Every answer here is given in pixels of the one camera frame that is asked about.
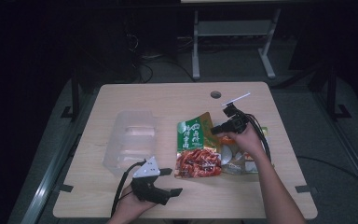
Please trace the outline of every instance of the green label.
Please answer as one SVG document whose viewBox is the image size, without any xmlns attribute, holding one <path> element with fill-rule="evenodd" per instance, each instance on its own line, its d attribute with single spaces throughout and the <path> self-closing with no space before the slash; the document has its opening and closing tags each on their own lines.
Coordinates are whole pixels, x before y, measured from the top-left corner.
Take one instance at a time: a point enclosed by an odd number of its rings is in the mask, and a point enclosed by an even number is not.
<svg viewBox="0 0 358 224">
<path fill-rule="evenodd" d="M 178 123 L 178 152 L 203 148 L 203 130 L 200 117 Z"/>
</svg>

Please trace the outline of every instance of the person's left hand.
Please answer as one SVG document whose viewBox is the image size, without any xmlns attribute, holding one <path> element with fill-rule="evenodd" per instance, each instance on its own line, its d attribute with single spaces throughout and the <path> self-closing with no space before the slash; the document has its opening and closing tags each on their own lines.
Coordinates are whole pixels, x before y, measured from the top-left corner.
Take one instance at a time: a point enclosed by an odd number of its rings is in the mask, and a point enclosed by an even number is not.
<svg viewBox="0 0 358 224">
<path fill-rule="evenodd" d="M 123 189 L 116 212 L 109 220 L 109 224 L 126 224 L 138 218 L 146 210 L 156 206 L 156 203 L 141 202 L 132 193 L 131 185 Z"/>
</svg>

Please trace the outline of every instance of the white metal stand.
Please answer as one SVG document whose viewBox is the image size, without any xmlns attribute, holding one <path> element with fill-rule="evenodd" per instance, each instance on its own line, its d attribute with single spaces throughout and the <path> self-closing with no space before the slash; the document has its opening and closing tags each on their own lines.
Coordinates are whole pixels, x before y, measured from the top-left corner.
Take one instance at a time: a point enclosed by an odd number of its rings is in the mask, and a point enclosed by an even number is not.
<svg viewBox="0 0 358 224">
<path fill-rule="evenodd" d="M 267 41 L 262 49 L 259 49 L 259 55 L 266 69 L 269 78 L 275 78 L 275 73 L 269 62 L 267 53 L 274 36 L 275 28 L 281 13 L 276 9 L 272 20 L 264 21 L 199 21 L 199 12 L 194 14 L 194 43 L 193 43 L 193 78 L 200 78 L 198 41 L 199 36 L 216 35 L 266 35 Z"/>
</svg>

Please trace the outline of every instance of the human arm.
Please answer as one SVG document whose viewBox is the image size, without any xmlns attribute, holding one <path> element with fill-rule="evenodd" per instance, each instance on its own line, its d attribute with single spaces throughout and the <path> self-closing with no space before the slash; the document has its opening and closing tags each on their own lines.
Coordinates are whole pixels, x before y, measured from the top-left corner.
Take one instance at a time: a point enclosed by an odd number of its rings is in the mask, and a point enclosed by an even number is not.
<svg viewBox="0 0 358 224">
<path fill-rule="evenodd" d="M 141 202 L 132 193 L 131 186 L 127 186 L 121 193 L 117 209 L 107 222 L 108 224 L 128 224 L 138 218 L 146 210 L 156 206 L 155 203 Z"/>
<path fill-rule="evenodd" d="M 243 133 L 223 133 L 255 160 L 268 223 L 305 223 L 301 211 L 278 177 L 252 125 Z"/>
</svg>

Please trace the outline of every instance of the table hole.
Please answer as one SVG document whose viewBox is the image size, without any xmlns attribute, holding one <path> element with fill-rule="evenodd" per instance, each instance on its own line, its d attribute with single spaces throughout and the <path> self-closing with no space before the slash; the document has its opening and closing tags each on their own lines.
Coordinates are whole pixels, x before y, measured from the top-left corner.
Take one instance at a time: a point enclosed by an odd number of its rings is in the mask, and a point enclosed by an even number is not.
<svg viewBox="0 0 358 224">
<path fill-rule="evenodd" d="M 211 91 L 211 96 L 214 99 L 219 99 L 222 96 L 222 93 L 220 93 L 220 91 Z"/>
</svg>

